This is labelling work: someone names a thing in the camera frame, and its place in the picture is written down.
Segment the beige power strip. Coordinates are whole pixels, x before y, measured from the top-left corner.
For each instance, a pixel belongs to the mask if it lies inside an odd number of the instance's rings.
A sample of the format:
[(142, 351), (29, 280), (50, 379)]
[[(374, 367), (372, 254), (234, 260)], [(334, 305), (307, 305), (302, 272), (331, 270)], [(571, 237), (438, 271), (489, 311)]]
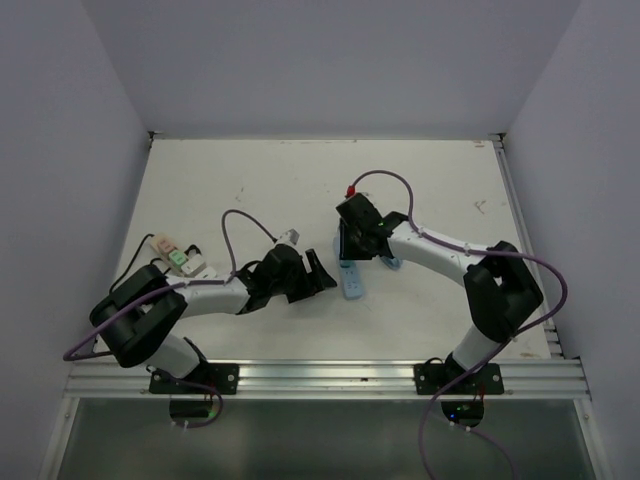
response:
[(173, 239), (164, 234), (153, 235), (150, 246), (175, 276), (195, 280), (212, 280), (217, 277), (199, 247), (182, 248)]

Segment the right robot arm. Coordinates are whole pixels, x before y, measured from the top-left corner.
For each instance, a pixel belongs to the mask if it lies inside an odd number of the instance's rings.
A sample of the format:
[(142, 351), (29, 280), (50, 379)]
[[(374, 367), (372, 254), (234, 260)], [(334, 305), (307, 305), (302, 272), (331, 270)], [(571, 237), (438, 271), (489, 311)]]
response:
[(437, 386), (447, 383), (454, 391), (470, 391), (481, 380), (477, 363), (508, 342), (543, 301), (529, 268), (508, 242), (478, 247), (439, 239), (406, 214), (381, 215), (361, 193), (343, 200), (336, 211), (341, 259), (399, 259), (443, 275), (464, 289), (472, 326), (441, 365), (424, 373)]

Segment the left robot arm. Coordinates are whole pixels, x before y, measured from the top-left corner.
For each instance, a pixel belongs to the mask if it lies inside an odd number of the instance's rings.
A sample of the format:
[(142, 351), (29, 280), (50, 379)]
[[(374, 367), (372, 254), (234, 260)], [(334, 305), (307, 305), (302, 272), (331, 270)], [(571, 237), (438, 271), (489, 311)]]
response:
[(185, 392), (213, 386), (213, 367), (193, 341), (172, 334), (183, 318), (245, 315), (283, 296), (306, 300), (337, 286), (312, 249), (278, 243), (226, 280), (182, 280), (153, 265), (140, 268), (91, 311), (89, 320), (123, 368), (151, 367)]

